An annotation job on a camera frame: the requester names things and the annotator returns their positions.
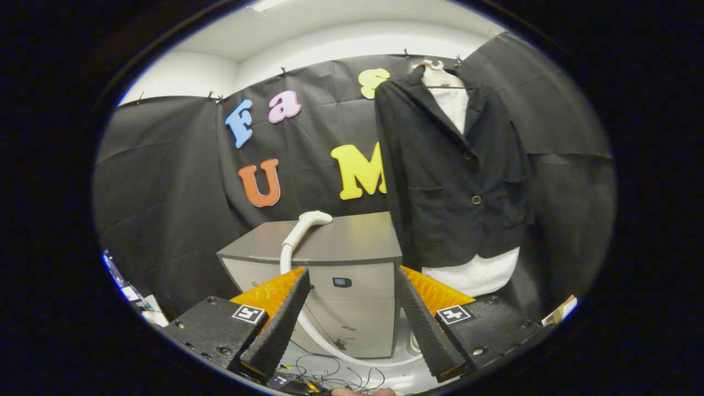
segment ceiling light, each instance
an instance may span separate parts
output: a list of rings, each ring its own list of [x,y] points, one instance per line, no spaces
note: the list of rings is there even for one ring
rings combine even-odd
[[[248,8],[253,8],[255,11],[261,12],[261,11],[266,11],[269,8],[278,6],[279,4],[285,3],[287,1],[288,0],[262,0],[262,1],[258,1],[253,6],[249,6]]]

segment jacket sleeve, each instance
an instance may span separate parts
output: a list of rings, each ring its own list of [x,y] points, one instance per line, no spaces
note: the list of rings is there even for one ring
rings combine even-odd
[[[410,262],[411,249],[410,234],[410,203],[406,184],[406,172],[403,166],[400,139],[395,125],[394,114],[389,107],[389,95],[393,94],[387,89],[387,82],[380,84],[375,93],[375,118],[379,149],[382,155],[382,168],[386,181],[386,203],[394,223],[394,230],[401,246],[403,265],[410,268],[416,267]]]

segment white wall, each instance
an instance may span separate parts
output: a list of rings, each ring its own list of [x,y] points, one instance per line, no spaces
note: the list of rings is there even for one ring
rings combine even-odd
[[[467,57],[489,39],[449,27],[404,21],[375,21],[331,27],[271,47],[240,63],[235,90],[286,70],[352,56],[409,54]]]
[[[465,58],[489,39],[449,27],[404,21],[376,21],[319,30],[282,42],[241,64],[219,56],[174,51],[162,56],[133,84],[120,104],[164,96],[228,96],[249,85],[314,63],[375,54]]]
[[[213,97],[236,92],[237,64],[219,56],[197,52],[168,52],[140,75],[120,101],[167,96]]]

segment gray cabinet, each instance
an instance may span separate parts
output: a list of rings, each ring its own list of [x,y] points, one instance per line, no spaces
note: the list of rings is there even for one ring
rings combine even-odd
[[[296,221],[264,223],[218,252],[242,291],[279,275],[282,242]],[[291,261],[308,268],[313,289],[303,311],[329,343],[358,359],[394,352],[399,304],[394,266],[401,262],[388,212],[342,216],[313,228]],[[310,353],[328,353],[296,324],[291,340]]]

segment jacket pocket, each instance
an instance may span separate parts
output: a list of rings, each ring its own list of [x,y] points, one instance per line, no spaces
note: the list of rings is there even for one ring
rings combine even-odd
[[[503,181],[503,227],[513,227],[525,222],[527,196],[525,187],[522,181]]]
[[[446,239],[447,205],[445,188],[408,188],[413,238],[420,242]]]

